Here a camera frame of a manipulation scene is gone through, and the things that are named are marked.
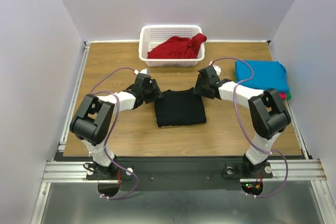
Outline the black t shirt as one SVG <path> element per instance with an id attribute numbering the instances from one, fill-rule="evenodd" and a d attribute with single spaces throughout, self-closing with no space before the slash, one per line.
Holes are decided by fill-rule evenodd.
<path id="1" fill-rule="evenodd" d="M 155 101 L 154 107 L 158 127 L 191 126 L 207 121 L 202 97 L 194 94 L 194 88 L 166 90 L 163 98 Z"/>

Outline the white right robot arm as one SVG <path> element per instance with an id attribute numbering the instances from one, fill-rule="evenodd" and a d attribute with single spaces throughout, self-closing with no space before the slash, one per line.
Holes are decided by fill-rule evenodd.
<path id="1" fill-rule="evenodd" d="M 275 89 L 245 87 L 229 79 L 221 80 L 221 68 L 209 65 L 198 70 L 194 93 L 209 99 L 232 101 L 249 109 L 255 135 L 243 156 L 242 174 L 253 177 L 263 171 L 275 140 L 291 123 L 290 114 Z"/>

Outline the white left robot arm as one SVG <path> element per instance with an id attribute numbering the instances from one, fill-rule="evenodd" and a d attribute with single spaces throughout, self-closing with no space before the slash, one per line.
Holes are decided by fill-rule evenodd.
<path id="1" fill-rule="evenodd" d="M 84 168 L 106 179 L 116 176 L 118 168 L 113 163 L 116 155 L 108 147 L 107 140 L 119 113 L 161 98 L 163 93 L 157 81 L 145 73 L 138 73 L 134 84 L 120 92 L 102 97 L 93 93 L 85 95 L 69 126 L 69 131 L 84 143 L 93 158 L 92 164 Z"/>

